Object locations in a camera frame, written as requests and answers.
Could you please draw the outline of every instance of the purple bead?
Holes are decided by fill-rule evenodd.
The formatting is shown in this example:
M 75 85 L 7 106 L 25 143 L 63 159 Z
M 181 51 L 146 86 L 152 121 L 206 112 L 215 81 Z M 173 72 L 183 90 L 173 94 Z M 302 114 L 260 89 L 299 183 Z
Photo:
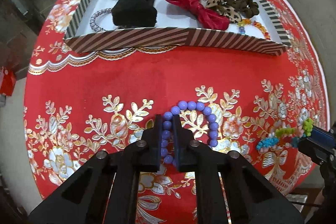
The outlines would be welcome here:
M 170 131 L 169 130 L 164 130 L 162 131 L 162 138 L 168 140 L 170 138 Z
M 212 146 L 212 147 L 216 147 L 218 145 L 218 140 L 216 139 L 211 139 L 209 141 L 209 145 Z
M 209 138 L 211 138 L 211 139 L 218 138 L 218 132 L 217 131 L 210 131 L 209 132 Z
M 216 130 L 218 130 L 219 125 L 218 125 L 217 122 L 211 122 L 210 125 L 209 125 L 209 128 L 210 128 L 210 130 L 216 131 Z
M 161 140 L 161 147 L 166 148 L 168 146 L 168 141 L 166 139 Z
M 167 155 L 165 156 L 165 158 L 163 159 L 163 162 L 165 164 L 171 164 L 173 162 L 174 158 L 172 155 Z
M 170 121 L 173 117 L 173 114 L 170 111 L 165 112 L 165 114 L 163 114 L 163 117 L 165 118 L 165 120 Z
M 208 117 L 207 117 L 207 120 L 208 122 L 215 122 L 217 119 L 216 115 L 215 114 L 210 114 Z
M 171 129 L 171 122 L 164 121 L 162 124 L 163 130 L 170 130 Z
M 186 110 L 188 108 L 188 103 L 186 101 L 179 101 L 178 103 L 178 107 L 181 110 Z
M 196 109 L 196 103 L 193 101 L 188 102 L 188 109 L 189 110 L 195 110 Z
M 165 157 L 168 155 L 168 150 L 167 148 L 161 148 L 161 157 Z
M 209 116 L 211 114 L 211 108 L 209 106 L 206 106 L 204 109 L 203 109 L 203 114 L 206 115 L 206 116 Z
M 197 109 L 198 111 L 203 111 L 204 108 L 205 108 L 204 103 L 202 103 L 202 102 L 197 102 L 197 103 L 196 103 L 196 109 Z
M 170 111 L 173 115 L 179 115 L 180 112 L 181 112 L 181 110 L 178 106 L 173 106 Z

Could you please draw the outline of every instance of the screw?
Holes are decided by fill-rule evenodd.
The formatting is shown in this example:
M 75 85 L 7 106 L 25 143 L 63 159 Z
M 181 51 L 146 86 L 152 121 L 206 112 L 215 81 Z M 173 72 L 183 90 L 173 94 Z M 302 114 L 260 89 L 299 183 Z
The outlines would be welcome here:
M 196 140 L 191 140 L 190 141 L 190 146 L 192 147 L 197 147 L 200 145 L 200 142 L 199 141 L 196 141 Z
M 147 142 L 144 140 L 140 140 L 136 142 L 136 145 L 139 147 L 145 147 L 147 145 Z
M 231 158 L 234 158 L 234 159 L 237 159 L 237 158 L 239 158 L 239 152 L 237 152 L 237 151 L 235 151 L 235 150 L 231 150 L 231 151 L 229 151 L 229 156 L 231 157 Z
M 107 155 L 108 155 L 108 153 L 106 151 L 100 150 L 100 151 L 97 152 L 96 157 L 101 160 L 101 159 L 105 158 Z

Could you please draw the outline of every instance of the hair bow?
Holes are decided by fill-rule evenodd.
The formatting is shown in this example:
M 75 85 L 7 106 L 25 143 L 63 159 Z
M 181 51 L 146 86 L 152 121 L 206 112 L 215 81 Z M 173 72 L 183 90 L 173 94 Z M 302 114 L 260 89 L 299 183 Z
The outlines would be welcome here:
M 204 8 L 203 5 L 199 3 L 200 0 L 166 1 L 190 11 L 197 17 L 197 20 L 204 28 L 225 31 L 230 24 L 230 20 L 228 18 L 218 15 L 215 11 Z

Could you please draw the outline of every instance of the round table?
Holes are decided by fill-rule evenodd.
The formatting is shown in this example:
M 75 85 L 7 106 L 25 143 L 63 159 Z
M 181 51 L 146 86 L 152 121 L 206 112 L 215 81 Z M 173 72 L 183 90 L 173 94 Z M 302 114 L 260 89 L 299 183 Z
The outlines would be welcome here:
M 239 150 L 281 193 L 289 193 L 312 169 L 310 158 L 286 139 L 264 153 L 255 148 L 277 128 L 302 130 L 307 117 L 330 127 L 322 67 L 286 0 L 268 0 L 291 37 L 292 48 L 277 57 L 180 46 L 76 54 L 63 36 L 79 1 L 56 2 L 26 81 L 26 147 L 42 198 L 97 151 L 121 151 L 139 140 L 155 114 L 180 100 L 209 105 L 220 124 L 216 150 Z M 184 127 L 206 142 L 203 115 L 181 116 Z M 194 223 L 194 173 L 162 164 L 157 173 L 141 173 L 139 181 L 137 223 Z

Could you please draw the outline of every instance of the gray floor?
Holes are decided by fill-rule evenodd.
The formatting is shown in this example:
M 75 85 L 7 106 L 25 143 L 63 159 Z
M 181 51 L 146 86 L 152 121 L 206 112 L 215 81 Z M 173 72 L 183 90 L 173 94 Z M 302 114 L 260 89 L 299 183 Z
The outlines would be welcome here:
M 335 117 L 336 60 L 336 0 L 288 0 L 302 20 L 317 50 L 328 86 L 331 121 Z M 16 83 L 14 94 L 0 109 L 0 170 L 17 204 L 29 213 L 41 202 L 31 174 L 26 153 L 22 125 L 23 95 L 25 79 Z M 320 187 L 323 184 L 319 170 L 313 171 L 303 187 Z

